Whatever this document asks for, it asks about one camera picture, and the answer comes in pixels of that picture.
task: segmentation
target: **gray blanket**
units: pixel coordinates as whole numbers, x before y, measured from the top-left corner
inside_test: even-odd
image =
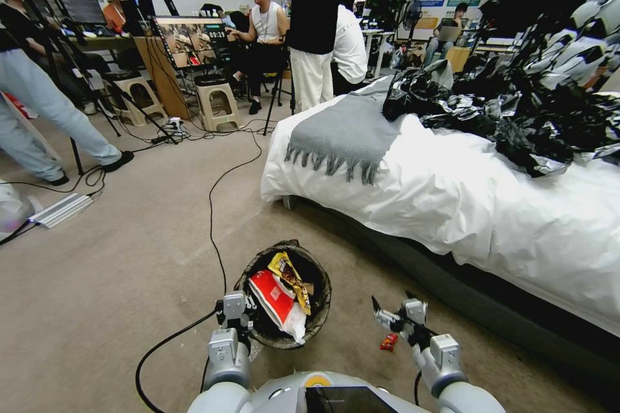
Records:
[[[402,118],[390,123],[381,114],[388,96],[391,78],[375,83],[357,94],[349,94],[337,104],[299,123],[291,134],[284,161],[302,166],[310,159],[318,171],[325,161],[325,174],[333,176],[347,165],[347,182],[353,180],[357,165],[362,169],[362,184],[372,185],[381,159],[400,132]]]

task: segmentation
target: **beige stool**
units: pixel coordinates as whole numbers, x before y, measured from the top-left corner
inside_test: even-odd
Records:
[[[196,93],[198,95],[198,103],[200,104],[200,119],[206,130],[217,131],[218,126],[226,123],[233,123],[240,128],[239,110],[237,102],[234,99],[233,91],[226,79],[218,76],[196,76],[194,78]],[[219,92],[222,95],[222,103],[213,107],[211,105],[211,97]],[[214,116],[213,110],[223,110],[226,114],[223,116]]]
[[[108,73],[104,76],[104,79],[106,90],[113,96],[112,104],[117,116],[126,117],[134,126],[144,126],[147,124],[144,115],[118,92],[118,89],[120,89],[128,93],[146,114],[160,114],[163,117],[168,117],[148,82],[139,72]]]

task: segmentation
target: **snack bag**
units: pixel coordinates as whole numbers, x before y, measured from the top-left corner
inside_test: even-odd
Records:
[[[295,294],[286,289],[271,271],[257,272],[250,278],[250,289],[258,298],[271,321],[290,334],[298,344],[304,343],[305,313],[295,301]]]
[[[308,289],[302,282],[302,278],[297,274],[286,252],[276,254],[268,267],[276,276],[280,276],[283,281],[292,286],[295,294],[297,294],[297,300],[299,300],[302,310],[304,310],[304,313],[307,315],[310,315],[310,297]]]

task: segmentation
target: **white tank top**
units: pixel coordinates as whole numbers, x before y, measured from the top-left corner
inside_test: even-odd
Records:
[[[260,6],[252,8],[252,22],[256,29],[256,40],[259,42],[270,41],[280,37],[278,29],[278,10],[282,7],[271,1],[266,13],[260,12]]]

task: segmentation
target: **white bedsheet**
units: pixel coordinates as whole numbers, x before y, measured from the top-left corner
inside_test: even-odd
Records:
[[[284,161],[293,128],[341,97],[279,122],[261,182],[265,201],[296,195],[391,236],[470,263],[620,337],[620,168],[573,164],[532,179],[493,144],[404,118],[373,186]],[[355,119],[343,121],[354,124]]]

